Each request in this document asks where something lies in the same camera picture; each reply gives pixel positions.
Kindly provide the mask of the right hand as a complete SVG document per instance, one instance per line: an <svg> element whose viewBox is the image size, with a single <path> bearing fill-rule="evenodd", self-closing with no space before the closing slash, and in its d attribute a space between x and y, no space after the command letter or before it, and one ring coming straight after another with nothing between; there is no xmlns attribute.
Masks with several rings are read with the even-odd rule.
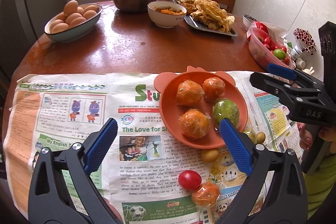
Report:
<svg viewBox="0 0 336 224"><path fill-rule="evenodd" d="M299 146L304 149L305 151L309 151L313 144L313 137L311 132L307 131L306 124L298 123L297 124L299 130ZM325 156L335 155L336 154L336 129L335 126L332 128L323 128L319 133L318 136L323 139L324 141L328 141L329 151L325 153Z"/></svg>

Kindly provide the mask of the left hand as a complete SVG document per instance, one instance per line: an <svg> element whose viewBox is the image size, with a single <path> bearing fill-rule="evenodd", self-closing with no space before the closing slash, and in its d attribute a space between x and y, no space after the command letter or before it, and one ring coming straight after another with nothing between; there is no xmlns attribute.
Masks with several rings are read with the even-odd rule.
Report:
<svg viewBox="0 0 336 224"><path fill-rule="evenodd" d="M113 206L110 204L110 202L109 202L106 198L104 198L104 201L105 201L105 203L109 206L110 210L114 213L114 215L121 221L121 223L123 223L123 221L122 221L122 217L121 217L121 215L119 214L119 212L116 210L116 208L113 207Z"/></svg>

